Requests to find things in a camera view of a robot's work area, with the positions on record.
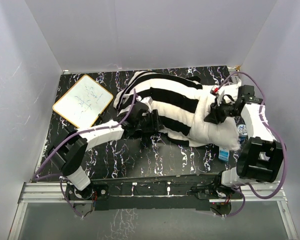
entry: folded cloth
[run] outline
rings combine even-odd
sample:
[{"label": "folded cloth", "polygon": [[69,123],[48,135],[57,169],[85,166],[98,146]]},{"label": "folded cloth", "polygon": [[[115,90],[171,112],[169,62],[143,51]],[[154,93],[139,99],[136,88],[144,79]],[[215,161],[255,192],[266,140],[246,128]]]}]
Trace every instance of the folded cloth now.
[{"label": "folded cloth", "polygon": [[[241,81],[223,86],[222,90],[236,100],[240,86]],[[113,106],[118,114],[127,112],[135,89],[142,98],[152,97],[151,107],[158,111],[164,125],[160,132],[172,142],[190,147],[215,144],[236,151],[240,148],[239,133],[233,117],[220,124],[204,121],[215,101],[210,94],[212,87],[183,77],[137,71],[127,87],[116,95]]]}]

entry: whiteboard with wooden frame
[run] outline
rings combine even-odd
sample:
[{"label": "whiteboard with wooden frame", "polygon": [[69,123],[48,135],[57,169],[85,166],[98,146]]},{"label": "whiteboard with wooden frame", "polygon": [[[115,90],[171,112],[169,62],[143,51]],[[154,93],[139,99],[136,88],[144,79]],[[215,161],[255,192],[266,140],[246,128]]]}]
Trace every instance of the whiteboard with wooden frame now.
[{"label": "whiteboard with wooden frame", "polygon": [[81,77],[52,107],[77,128],[91,127],[114,96],[90,76]]}]

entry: white wall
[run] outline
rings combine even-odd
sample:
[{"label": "white wall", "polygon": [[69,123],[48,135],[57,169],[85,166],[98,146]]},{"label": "white wall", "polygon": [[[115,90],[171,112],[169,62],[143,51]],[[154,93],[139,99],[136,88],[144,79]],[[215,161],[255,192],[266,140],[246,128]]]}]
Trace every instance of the white wall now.
[{"label": "white wall", "polygon": [[284,190],[300,237],[300,0],[277,2],[242,70],[265,91],[266,116],[286,142]]},{"label": "white wall", "polygon": [[276,0],[25,0],[63,70],[243,63]]},{"label": "white wall", "polygon": [[0,240],[50,122],[61,68],[24,0],[0,0]]}]

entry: marble tabletop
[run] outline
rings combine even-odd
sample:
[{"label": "marble tabletop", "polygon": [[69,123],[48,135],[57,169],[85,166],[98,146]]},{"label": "marble tabletop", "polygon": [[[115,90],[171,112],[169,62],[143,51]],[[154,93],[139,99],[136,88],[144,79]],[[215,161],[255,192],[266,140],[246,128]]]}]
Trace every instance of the marble tabletop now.
[{"label": "marble tabletop", "polygon": [[[189,67],[156,69],[155,71],[184,78],[198,76],[205,85],[220,84],[228,75],[226,66]],[[109,92],[116,96],[124,89],[135,71],[95,72],[61,75],[55,101],[62,97],[84,74],[89,75]],[[105,123],[117,115],[113,102],[102,115]],[[62,129],[70,123],[55,112],[45,141],[42,161],[47,149]],[[82,168],[89,178],[155,177],[180,174],[217,173],[236,165],[238,152],[231,152],[229,162],[218,160],[219,148],[213,144],[202,147],[186,147],[171,143],[163,133],[144,135],[141,139],[110,141],[88,150],[82,160]],[[50,162],[40,174],[59,173]],[[59,181],[51,177],[46,181]]]}]

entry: gray panel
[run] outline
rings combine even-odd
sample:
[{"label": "gray panel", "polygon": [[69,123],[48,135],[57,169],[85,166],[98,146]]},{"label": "gray panel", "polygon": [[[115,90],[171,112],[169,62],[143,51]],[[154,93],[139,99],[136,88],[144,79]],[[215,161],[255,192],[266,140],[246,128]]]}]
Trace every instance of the gray panel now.
[{"label": "gray panel", "polygon": [[122,68],[240,65],[275,0],[116,0]]},{"label": "gray panel", "polygon": [[[241,202],[234,203],[234,209]],[[19,240],[287,239],[277,202],[247,202],[221,219],[191,209],[95,211],[81,220],[65,203],[29,203]]]},{"label": "gray panel", "polygon": [[300,237],[300,1],[278,1],[244,64],[262,87],[266,116],[285,140],[284,190]]},{"label": "gray panel", "polygon": [[23,0],[0,0],[0,240],[45,141],[61,69]]},{"label": "gray panel", "polygon": [[114,0],[25,0],[63,70],[121,68]]}]

